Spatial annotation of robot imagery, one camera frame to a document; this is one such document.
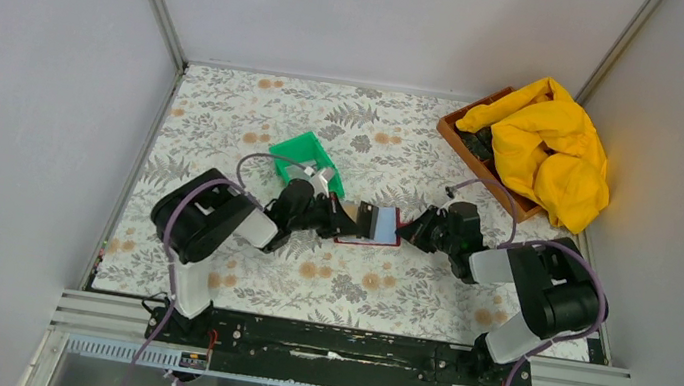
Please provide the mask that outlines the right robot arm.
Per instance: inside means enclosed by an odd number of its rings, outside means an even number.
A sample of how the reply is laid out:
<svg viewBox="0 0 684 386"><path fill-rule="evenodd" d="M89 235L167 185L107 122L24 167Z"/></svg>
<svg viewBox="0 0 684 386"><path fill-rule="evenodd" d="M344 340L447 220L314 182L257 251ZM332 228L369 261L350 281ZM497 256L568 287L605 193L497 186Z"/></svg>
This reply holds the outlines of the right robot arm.
<svg viewBox="0 0 684 386"><path fill-rule="evenodd" d="M582 338L605 321L608 303L600 280L570 240L486 246L474 204L429 206L397 235L423 252L444 253L455 277L469 284L512 284L519 312L480 335L469 375L494 386L516 363L546 345Z"/></svg>

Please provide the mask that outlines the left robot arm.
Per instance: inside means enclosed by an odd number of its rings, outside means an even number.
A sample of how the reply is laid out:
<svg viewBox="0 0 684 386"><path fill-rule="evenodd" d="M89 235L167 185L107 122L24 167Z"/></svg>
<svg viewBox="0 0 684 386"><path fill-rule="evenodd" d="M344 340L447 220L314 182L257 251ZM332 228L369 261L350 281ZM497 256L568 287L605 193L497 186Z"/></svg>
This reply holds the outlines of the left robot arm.
<svg viewBox="0 0 684 386"><path fill-rule="evenodd" d="M154 205L150 213L165 247L175 313L170 329L184 344L208 331L203 313L213 303L208 274L211 255L232 236L272 253L296 231L322 239L359 235L337 194L318 193L308 181L292 180L267 208L260 208L218 169L209 169Z"/></svg>

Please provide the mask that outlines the black VIP credit card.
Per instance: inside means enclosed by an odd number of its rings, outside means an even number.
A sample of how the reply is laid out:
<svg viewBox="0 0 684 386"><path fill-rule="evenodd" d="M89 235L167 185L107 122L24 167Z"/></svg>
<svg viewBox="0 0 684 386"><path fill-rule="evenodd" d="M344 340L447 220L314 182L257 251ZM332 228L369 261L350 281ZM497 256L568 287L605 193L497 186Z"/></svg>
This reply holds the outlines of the black VIP credit card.
<svg viewBox="0 0 684 386"><path fill-rule="evenodd" d="M358 206L356 226L358 237L364 240L373 239L376 235L377 221L380 208L374 204L362 201Z"/></svg>

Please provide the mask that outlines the red leather card holder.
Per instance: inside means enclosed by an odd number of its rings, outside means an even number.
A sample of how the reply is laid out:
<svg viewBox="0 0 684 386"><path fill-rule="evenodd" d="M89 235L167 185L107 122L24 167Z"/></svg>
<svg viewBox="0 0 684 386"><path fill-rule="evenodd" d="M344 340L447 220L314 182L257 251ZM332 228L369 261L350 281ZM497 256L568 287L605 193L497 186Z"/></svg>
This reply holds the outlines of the red leather card holder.
<svg viewBox="0 0 684 386"><path fill-rule="evenodd" d="M371 245L369 240L364 240L363 238L360 237L341 237L341 238L336 238L335 243L342 244L342 245L356 245L356 246L378 246L378 245Z"/></svg>

